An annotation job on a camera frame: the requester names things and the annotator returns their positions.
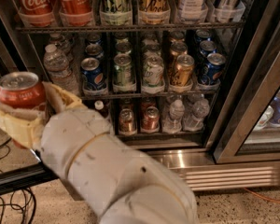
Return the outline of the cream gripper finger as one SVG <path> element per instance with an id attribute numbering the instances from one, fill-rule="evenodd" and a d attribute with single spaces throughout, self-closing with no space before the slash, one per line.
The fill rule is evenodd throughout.
<path id="1" fill-rule="evenodd" d="M 45 127 L 44 111 L 0 103 L 0 129 L 26 148 L 38 148 Z"/>
<path id="2" fill-rule="evenodd" d="M 56 113 L 62 113 L 65 110 L 84 107 L 81 99 L 72 92 L 50 82 L 43 82 L 43 86 L 45 88 L 47 100 Z"/>

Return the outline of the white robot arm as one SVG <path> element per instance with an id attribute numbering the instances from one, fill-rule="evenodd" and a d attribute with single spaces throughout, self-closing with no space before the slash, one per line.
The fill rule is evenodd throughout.
<path id="1" fill-rule="evenodd" d="M 0 102 L 0 129 L 83 197 L 99 224 L 199 224 L 193 191 L 147 154 L 123 144 L 80 98 L 46 82 L 55 114 Z"/>

